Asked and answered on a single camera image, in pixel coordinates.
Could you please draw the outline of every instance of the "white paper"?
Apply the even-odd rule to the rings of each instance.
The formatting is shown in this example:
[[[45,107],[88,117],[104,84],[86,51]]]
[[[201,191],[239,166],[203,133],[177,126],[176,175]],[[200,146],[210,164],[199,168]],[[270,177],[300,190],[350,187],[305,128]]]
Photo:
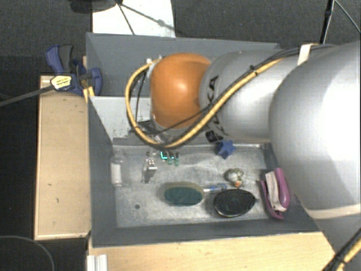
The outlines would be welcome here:
[[[93,9],[101,4],[93,2]],[[93,32],[132,35],[133,30],[135,35],[175,37],[170,0],[124,0],[121,8],[123,13],[118,5],[94,11]]]

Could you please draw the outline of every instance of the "wooden board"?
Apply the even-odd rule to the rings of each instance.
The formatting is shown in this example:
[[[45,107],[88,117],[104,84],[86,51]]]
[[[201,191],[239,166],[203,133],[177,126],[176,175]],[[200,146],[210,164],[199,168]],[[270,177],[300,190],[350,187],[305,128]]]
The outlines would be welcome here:
[[[41,78],[41,87],[51,77]],[[79,238],[90,231],[85,100],[51,91],[39,99],[35,240]]]
[[[334,252],[321,232],[202,242],[92,248],[108,271],[320,271]]]

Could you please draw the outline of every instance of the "blue clamp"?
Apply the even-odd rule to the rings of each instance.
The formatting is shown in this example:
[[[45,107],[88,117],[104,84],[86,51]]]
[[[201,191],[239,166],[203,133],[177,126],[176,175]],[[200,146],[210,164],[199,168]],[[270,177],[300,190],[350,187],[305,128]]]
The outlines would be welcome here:
[[[224,159],[227,159],[235,150],[236,147],[233,145],[232,141],[223,139],[217,144],[217,155],[220,155]]]
[[[87,73],[86,68],[80,61],[72,59],[72,52],[72,45],[53,45],[45,52],[47,64],[53,68],[55,75],[66,75],[69,77],[69,81],[64,86],[55,88],[55,90],[68,91],[83,96],[83,87],[80,82],[92,79],[94,94],[99,95],[103,84],[100,69],[92,68],[90,73]]]

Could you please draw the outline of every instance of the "yellow cable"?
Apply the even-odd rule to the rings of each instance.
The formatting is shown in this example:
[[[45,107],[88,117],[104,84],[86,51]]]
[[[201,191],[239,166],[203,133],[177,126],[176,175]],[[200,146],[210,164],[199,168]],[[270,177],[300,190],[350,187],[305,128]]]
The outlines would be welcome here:
[[[348,253],[344,257],[344,262],[348,263],[352,260],[353,257],[356,256],[358,252],[361,251],[361,238],[356,241],[356,243],[352,246],[352,248],[348,251]],[[337,271],[343,271],[345,264],[341,263]]]
[[[261,74],[262,72],[266,71],[267,69],[269,69],[270,67],[272,67],[273,65],[275,65],[276,63],[280,62],[282,60],[282,58],[277,59],[277,60],[273,60],[269,63],[266,63],[265,65],[259,67],[258,69],[255,69],[254,72],[250,73],[249,75],[245,76],[242,80],[240,80],[239,82],[237,82],[233,87],[231,87],[221,98],[219,101],[216,102],[216,104],[209,110],[209,112],[199,121],[199,123],[197,123],[188,133],[186,133],[183,137],[181,137],[180,139],[178,139],[177,141],[166,145],[165,148],[174,148],[177,147],[179,145],[181,145],[182,143],[184,143],[185,141],[187,141],[188,139],[192,138],[201,128],[203,128],[210,120],[211,118],[215,115],[215,113],[222,107],[222,105],[225,104],[225,102],[236,92],[238,91],[242,86],[244,86],[245,84],[247,84],[250,80],[254,79],[257,75]],[[147,137],[142,130],[137,126],[137,122],[134,119],[134,116],[131,112],[131,108],[130,108],[130,87],[131,84],[133,83],[133,81],[136,79],[136,77],[142,73],[144,70],[146,70],[147,68],[149,68],[152,64],[158,62],[159,59],[154,60],[153,62],[150,62],[142,67],[140,67],[137,71],[135,71],[133,73],[133,75],[129,78],[129,81],[126,85],[125,88],[125,103],[126,103],[126,111],[130,120],[130,124],[132,125],[132,127],[134,128],[134,130],[136,131],[136,133],[147,143],[151,144],[151,145],[159,145],[159,143],[157,141],[154,141],[153,139]]]

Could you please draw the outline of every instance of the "orange object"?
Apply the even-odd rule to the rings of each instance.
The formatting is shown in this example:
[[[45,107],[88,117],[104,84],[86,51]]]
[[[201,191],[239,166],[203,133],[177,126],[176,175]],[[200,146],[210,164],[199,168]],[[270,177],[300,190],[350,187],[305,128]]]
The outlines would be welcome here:
[[[168,128],[200,111],[199,86],[210,61],[199,54],[177,53],[163,58],[151,74],[152,116]],[[178,126],[194,123],[194,117]]]
[[[241,187],[242,181],[235,181],[233,184],[235,187]]]

